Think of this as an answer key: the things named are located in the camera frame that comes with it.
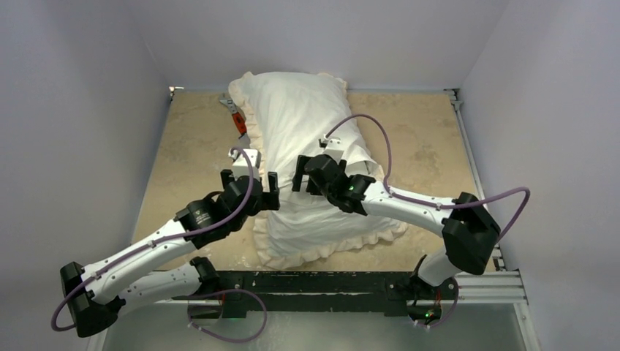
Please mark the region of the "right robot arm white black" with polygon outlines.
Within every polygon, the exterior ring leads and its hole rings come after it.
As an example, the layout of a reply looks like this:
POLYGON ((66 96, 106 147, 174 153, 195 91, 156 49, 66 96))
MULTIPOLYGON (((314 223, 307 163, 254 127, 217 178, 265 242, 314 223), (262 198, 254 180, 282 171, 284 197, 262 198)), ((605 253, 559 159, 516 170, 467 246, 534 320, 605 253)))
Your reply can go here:
POLYGON ((474 195, 425 199, 411 192, 399 195, 369 175, 347 175, 345 165, 326 154, 300 155, 292 189, 300 191, 307 177, 306 192, 324 197, 344 213, 395 219, 439 236, 444 246, 421 259, 412 274, 414 294, 427 298, 458 273, 485 272, 501 229, 474 195))

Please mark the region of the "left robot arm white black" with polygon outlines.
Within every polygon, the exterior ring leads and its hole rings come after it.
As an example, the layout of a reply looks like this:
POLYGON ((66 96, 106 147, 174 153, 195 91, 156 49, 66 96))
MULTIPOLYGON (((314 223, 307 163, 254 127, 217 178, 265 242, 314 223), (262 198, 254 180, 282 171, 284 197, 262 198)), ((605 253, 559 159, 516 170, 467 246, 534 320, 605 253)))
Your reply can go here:
POLYGON ((156 301, 219 295, 235 301, 248 295, 240 281, 221 281, 205 257, 195 257, 171 271, 158 269, 239 231, 250 216, 279 209, 277 173, 268 172, 267 190, 251 175, 235 177, 231 170, 223 170, 221 178, 221 191, 190 202, 147 238, 99 262, 70 262, 62 267, 64 299, 53 313, 52 329, 62 331, 57 319, 63 308, 72 318, 68 329, 85 338, 109 328, 120 316, 156 301))

